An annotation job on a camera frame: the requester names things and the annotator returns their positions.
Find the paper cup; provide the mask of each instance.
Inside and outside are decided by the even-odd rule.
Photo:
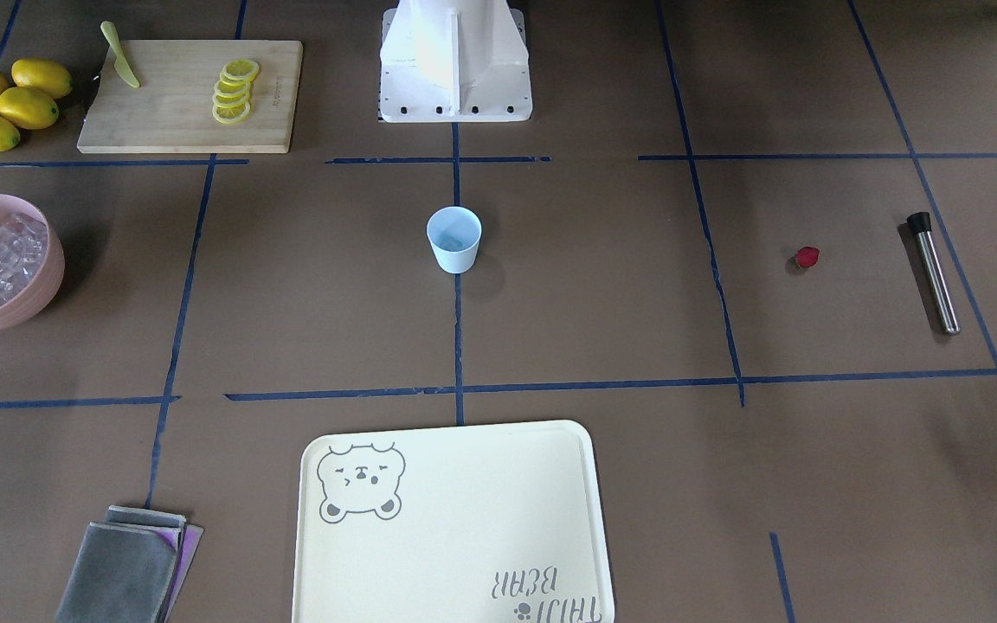
[[[426,225],[436,263],[446,273],[466,272],[475,263],[483,224],[470,209],[459,205],[436,210]]]

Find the gray napkin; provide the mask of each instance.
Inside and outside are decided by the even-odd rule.
[[[56,622],[155,623],[176,566],[177,550],[158,533],[92,522]]]

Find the yellow knife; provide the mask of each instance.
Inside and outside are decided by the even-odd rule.
[[[138,76],[133,75],[130,62],[125,59],[125,52],[122,51],[122,42],[118,39],[118,29],[114,28],[114,22],[102,23],[102,35],[110,42],[110,49],[114,51],[114,71],[122,76],[122,80],[130,87],[141,87]]]

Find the bear illustration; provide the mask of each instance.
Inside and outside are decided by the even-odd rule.
[[[348,513],[375,512],[387,520],[399,514],[399,478],[407,461],[395,445],[385,450],[375,446],[350,446],[343,453],[332,448],[318,464],[318,480],[325,493],[321,519],[344,520]]]

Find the rose petal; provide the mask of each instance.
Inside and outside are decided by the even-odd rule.
[[[822,252],[812,246],[804,246],[799,249],[799,253],[794,254],[794,263],[798,264],[799,268],[810,268],[818,264],[820,253]]]

